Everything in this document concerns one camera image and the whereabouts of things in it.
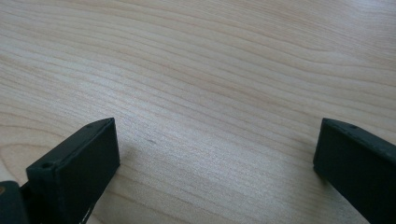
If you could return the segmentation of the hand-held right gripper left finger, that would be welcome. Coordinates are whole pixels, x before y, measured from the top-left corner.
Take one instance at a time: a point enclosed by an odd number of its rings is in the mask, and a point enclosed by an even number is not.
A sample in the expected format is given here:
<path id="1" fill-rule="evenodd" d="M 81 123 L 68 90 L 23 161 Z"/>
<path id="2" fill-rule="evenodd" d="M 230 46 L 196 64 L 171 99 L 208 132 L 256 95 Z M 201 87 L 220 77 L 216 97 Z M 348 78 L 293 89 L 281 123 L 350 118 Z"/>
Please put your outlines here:
<path id="1" fill-rule="evenodd" d="M 113 118 L 82 127 L 27 169 L 39 224 L 85 224 L 120 166 Z"/>

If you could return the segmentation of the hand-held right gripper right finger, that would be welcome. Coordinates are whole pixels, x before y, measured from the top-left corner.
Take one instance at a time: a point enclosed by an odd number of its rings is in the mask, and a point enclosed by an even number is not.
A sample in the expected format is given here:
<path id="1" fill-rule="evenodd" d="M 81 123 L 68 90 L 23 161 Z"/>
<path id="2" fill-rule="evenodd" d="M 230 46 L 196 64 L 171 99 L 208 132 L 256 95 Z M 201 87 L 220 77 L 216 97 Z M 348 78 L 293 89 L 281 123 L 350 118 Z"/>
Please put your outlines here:
<path id="1" fill-rule="evenodd" d="M 335 119 L 321 122 L 314 170 L 371 224 L 396 224 L 396 146 Z"/>

